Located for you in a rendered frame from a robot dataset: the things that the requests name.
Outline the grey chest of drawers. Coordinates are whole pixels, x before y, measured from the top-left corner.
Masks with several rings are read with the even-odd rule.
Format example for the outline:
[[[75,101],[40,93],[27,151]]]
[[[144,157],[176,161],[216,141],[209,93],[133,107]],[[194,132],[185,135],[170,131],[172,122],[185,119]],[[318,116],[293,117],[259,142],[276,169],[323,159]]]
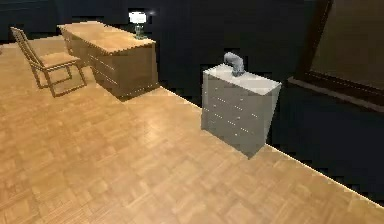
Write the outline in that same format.
[[[253,157],[265,144],[282,84],[220,64],[203,72],[201,128]]]

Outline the grey curved statue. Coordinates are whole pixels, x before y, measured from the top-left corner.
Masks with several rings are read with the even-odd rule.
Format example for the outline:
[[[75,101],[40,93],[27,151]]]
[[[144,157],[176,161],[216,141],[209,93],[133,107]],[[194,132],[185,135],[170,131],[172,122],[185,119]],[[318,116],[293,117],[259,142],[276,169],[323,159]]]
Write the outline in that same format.
[[[234,77],[241,76],[245,73],[243,59],[232,52],[224,54],[224,63],[233,68],[232,75]]]

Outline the wooden desk with drawers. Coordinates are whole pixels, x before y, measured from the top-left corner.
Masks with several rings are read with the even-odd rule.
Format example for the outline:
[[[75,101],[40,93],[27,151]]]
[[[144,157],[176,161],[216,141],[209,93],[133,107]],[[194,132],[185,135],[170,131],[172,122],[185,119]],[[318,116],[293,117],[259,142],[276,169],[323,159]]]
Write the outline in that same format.
[[[90,66],[96,82],[117,98],[133,98],[160,86],[156,42],[97,21],[59,25],[72,56]]]

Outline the white shade table lamp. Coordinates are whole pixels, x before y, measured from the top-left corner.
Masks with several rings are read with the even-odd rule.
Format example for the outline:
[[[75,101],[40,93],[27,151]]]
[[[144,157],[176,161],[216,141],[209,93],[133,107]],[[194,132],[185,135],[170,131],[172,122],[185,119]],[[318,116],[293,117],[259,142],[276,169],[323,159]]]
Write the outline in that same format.
[[[129,20],[131,23],[135,24],[135,38],[139,40],[143,40],[146,38],[144,35],[143,27],[147,21],[147,16],[144,12],[130,12]]]

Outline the wooden slatted chair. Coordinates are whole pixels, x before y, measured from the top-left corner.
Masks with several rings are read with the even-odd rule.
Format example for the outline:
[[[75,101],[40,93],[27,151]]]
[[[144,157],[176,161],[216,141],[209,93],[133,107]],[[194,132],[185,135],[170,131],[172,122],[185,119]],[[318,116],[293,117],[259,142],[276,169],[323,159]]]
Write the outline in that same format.
[[[80,58],[72,56],[66,52],[51,53],[39,56],[31,46],[23,30],[16,27],[11,27],[10,30],[13,34],[13,37],[17,41],[20,50],[24,54],[28,64],[31,67],[31,71],[39,89],[48,88],[53,97],[60,97],[87,85],[84,73],[81,68]],[[64,92],[56,93],[54,89],[56,84],[64,82],[65,80],[71,80],[73,78],[70,70],[71,66],[77,68],[83,84],[75,86]],[[65,80],[61,79],[59,81],[53,82],[49,73],[60,69],[65,69],[68,73],[68,77]]]

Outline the dark framed window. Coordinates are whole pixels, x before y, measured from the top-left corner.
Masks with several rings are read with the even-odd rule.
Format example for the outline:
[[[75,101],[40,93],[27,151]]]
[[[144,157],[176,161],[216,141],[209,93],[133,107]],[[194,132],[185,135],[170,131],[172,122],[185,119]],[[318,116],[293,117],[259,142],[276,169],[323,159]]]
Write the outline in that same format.
[[[384,0],[315,0],[289,82],[384,114]]]

